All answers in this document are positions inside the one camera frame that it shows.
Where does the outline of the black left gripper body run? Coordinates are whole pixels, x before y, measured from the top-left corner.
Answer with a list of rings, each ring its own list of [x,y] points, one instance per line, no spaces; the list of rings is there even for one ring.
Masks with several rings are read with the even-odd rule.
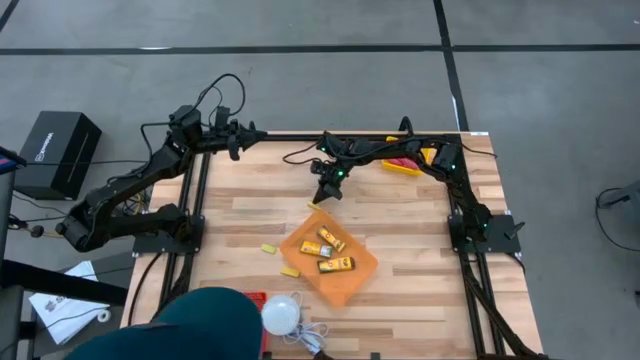
[[[244,126],[238,121],[231,121],[221,129],[211,129],[203,134],[201,149],[204,151],[223,151],[227,149],[227,139],[230,135],[237,134],[243,138]]]

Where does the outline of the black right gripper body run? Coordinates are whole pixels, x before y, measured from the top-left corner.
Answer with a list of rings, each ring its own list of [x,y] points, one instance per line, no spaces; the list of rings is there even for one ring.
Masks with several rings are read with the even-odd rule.
[[[311,173],[319,175],[319,189],[324,193],[339,193],[343,180],[347,177],[347,170],[337,163],[314,160],[310,167]]]

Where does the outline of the yellow green crayon box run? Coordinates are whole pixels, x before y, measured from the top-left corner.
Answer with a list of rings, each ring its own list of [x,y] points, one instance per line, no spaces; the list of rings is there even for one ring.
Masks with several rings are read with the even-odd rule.
[[[331,245],[337,252],[342,252],[346,244],[337,238],[326,226],[320,226],[317,235]]]
[[[331,246],[322,245],[320,243],[304,241],[299,251],[306,255],[313,255],[322,258],[330,258],[333,248]]]
[[[352,271],[356,265],[352,257],[340,257],[319,261],[317,267],[320,273],[334,273]]]

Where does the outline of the yellow plastic basket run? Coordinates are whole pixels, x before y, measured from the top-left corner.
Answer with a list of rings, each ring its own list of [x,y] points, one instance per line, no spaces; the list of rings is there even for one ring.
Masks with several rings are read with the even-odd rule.
[[[426,163],[428,165],[431,165],[433,162],[433,159],[436,155],[437,150],[435,148],[422,148],[421,149],[421,153],[424,156]],[[407,170],[404,169],[402,167],[397,167],[394,165],[391,165],[388,163],[389,159],[385,159],[381,161],[381,166],[384,170],[387,171],[391,171],[391,172],[396,172],[396,173],[400,173],[400,174],[404,174],[404,175],[409,175],[409,176],[421,176],[423,174],[423,172],[418,169],[418,170]]]

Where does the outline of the orange translucent plastic tray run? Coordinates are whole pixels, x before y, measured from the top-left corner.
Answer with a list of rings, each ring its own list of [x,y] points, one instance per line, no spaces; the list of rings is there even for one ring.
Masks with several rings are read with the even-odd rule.
[[[346,244],[342,252],[337,252],[317,235],[320,226],[326,226]],[[301,253],[299,249],[304,241],[331,246],[332,256],[322,258]],[[304,223],[281,243],[279,250],[285,261],[298,270],[327,302],[335,307],[344,306],[375,274],[378,267],[377,258],[324,210],[314,210]],[[319,272],[319,261],[340,257],[352,257],[355,260],[355,269],[334,273]]]

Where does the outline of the white globe lamp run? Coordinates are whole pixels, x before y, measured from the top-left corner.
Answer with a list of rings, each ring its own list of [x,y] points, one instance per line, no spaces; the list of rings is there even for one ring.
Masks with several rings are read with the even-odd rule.
[[[266,301],[261,310],[264,329],[275,336],[292,333],[300,321],[299,302],[291,295],[276,295]]]

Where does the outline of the black printed cardboard box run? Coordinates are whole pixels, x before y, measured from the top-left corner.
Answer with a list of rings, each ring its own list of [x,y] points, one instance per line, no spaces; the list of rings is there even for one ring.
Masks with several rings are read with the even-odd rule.
[[[75,200],[102,135],[82,112],[42,111],[21,151],[14,189],[34,200]]]

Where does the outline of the large black monitor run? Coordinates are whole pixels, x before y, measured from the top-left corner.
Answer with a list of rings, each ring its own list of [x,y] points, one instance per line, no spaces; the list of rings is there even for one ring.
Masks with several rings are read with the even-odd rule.
[[[0,146],[0,175],[7,174],[24,168],[27,161],[14,151]]]

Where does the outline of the black standing desk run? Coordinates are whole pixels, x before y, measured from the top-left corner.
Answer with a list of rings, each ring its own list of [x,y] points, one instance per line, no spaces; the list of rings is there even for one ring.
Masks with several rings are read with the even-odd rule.
[[[0,360],[14,360],[17,344],[35,338],[36,325],[20,319],[24,290],[113,306],[124,306],[128,293],[123,287],[4,259],[14,178],[14,173],[0,175],[0,320],[6,315],[0,324]]]

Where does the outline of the white paper sheets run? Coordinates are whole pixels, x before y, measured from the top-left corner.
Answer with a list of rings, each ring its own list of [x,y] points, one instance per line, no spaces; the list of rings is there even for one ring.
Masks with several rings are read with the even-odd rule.
[[[57,345],[67,343],[109,306],[60,295],[34,293],[29,302]]]

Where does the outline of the black aluminium table frame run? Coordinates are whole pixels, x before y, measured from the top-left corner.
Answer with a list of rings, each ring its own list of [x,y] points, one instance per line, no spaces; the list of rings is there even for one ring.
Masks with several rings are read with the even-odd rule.
[[[316,132],[273,131],[239,161],[197,160],[190,199],[206,219],[191,288],[223,286],[293,295],[307,322],[328,326],[336,360],[547,360],[516,261],[500,253],[453,250],[445,186],[371,164],[354,170],[341,200],[322,208],[378,260],[375,274],[342,307],[304,277],[280,273],[279,245],[311,214],[309,172]]]

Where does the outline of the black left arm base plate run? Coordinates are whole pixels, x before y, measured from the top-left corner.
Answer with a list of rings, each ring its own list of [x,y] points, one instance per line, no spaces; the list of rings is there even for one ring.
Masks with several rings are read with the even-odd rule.
[[[205,217],[192,215],[190,229],[182,236],[170,235],[164,230],[134,236],[132,252],[135,257],[147,253],[194,254],[200,251],[205,228]]]

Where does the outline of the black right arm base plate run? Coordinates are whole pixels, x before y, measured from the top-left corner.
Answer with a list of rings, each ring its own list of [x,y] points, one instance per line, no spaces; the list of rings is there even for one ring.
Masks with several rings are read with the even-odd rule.
[[[464,228],[461,215],[448,219],[452,248],[457,253],[519,253],[518,232],[524,225],[524,222],[516,224],[511,215],[494,215],[481,228],[481,238],[476,239]]]

